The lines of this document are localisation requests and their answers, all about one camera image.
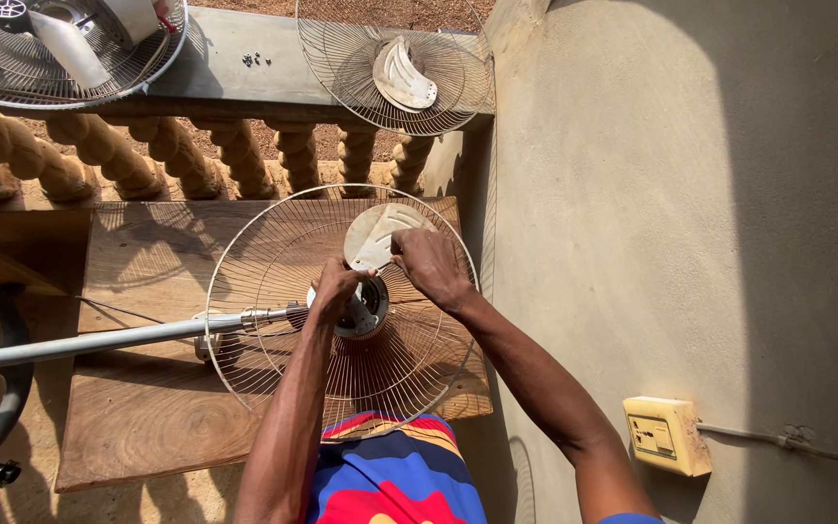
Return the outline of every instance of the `colorful striped shirt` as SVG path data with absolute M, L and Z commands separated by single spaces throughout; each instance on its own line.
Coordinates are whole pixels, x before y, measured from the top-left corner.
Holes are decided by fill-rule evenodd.
M 379 412 L 359 413 L 327 428 L 338 438 L 403 421 Z M 320 446 L 307 524 L 483 524 L 481 498 L 471 481 L 451 426 L 421 415 L 395 432 Z M 599 524 L 662 524 L 621 514 Z

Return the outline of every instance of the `concrete railing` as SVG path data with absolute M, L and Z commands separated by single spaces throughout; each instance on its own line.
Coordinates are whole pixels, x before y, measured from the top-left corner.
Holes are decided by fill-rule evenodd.
M 377 128 L 321 86 L 300 50 L 293 18 L 202 7 L 191 7 L 190 18 L 180 56 L 146 94 L 78 112 L 0 107 L 0 197 L 16 195 L 19 180 L 36 180 L 51 201 L 85 199 L 92 195 L 93 173 L 98 173 L 122 199 L 159 197 L 172 179 L 185 198 L 215 198 L 227 194 L 220 170 L 237 184 L 236 197 L 274 197 L 276 178 L 286 182 L 284 192 L 293 193 L 321 182 L 316 124 L 339 126 L 340 178 L 368 181 Z M 241 62 L 245 52 L 258 50 L 260 65 Z M 61 155 L 14 116 L 43 120 L 48 136 L 75 146 L 76 156 Z M 175 116 L 188 117 L 210 132 L 221 164 L 203 156 Z M 282 173 L 268 173 L 251 132 L 252 119 L 276 131 L 279 167 L 271 169 Z M 485 108 L 461 131 L 485 129 L 492 120 L 493 112 Z M 147 145 L 149 155 L 135 152 L 129 138 L 113 126 L 127 127 L 135 142 Z M 433 141 L 402 136 L 384 178 L 397 189 L 417 193 Z

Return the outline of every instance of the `fan blade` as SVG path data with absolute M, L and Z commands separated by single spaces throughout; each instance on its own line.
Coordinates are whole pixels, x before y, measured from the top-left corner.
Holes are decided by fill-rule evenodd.
M 112 79 L 76 25 L 34 11 L 28 16 L 34 34 L 80 88 L 98 88 Z
M 431 106 L 438 94 L 435 82 L 416 70 L 402 35 L 391 40 L 377 55 L 373 83 L 387 101 L 410 113 Z
M 376 205 L 354 219 L 344 235 L 344 260 L 352 269 L 380 269 L 390 263 L 393 232 L 422 228 L 437 231 L 432 222 L 413 206 Z

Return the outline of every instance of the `person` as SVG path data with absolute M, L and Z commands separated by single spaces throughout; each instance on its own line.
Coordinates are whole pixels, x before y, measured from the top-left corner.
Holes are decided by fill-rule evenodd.
M 403 229 L 393 234 L 392 253 L 416 289 L 470 331 L 519 405 L 575 467 L 582 520 L 660 524 L 612 424 L 561 364 L 477 292 L 459 270 L 451 241 Z M 332 258 L 313 282 L 316 298 L 245 465 L 235 522 L 485 521 L 451 428 L 438 417 L 320 446 L 333 329 L 366 276 Z

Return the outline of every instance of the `electric fan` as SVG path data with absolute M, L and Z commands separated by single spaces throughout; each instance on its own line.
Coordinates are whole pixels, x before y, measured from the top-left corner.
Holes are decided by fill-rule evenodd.
M 187 21 L 185 0 L 0 0 L 0 105 L 72 109 L 142 89 Z
M 343 197 L 345 188 L 364 187 L 375 197 Z M 444 234 L 459 268 L 477 285 L 457 232 L 425 202 L 389 187 L 337 184 L 295 193 L 241 229 L 215 269 L 206 310 L 192 320 L 28 344 L 27 329 L 0 291 L 8 346 L 0 348 L 0 375 L 6 379 L 0 442 L 27 399 L 31 362 L 192 337 L 200 337 L 197 355 L 210 360 L 226 387 L 262 415 L 318 293 L 312 280 L 329 256 L 378 271 L 358 286 L 334 328 L 323 439 L 353 440 L 399 428 L 442 398 L 473 344 L 467 330 L 389 263 L 391 235 L 405 228 Z M 340 426 L 361 413 L 381 416 Z
M 325 89 L 381 128 L 440 135 L 490 94 L 493 55 L 467 0 L 296 0 L 296 27 Z

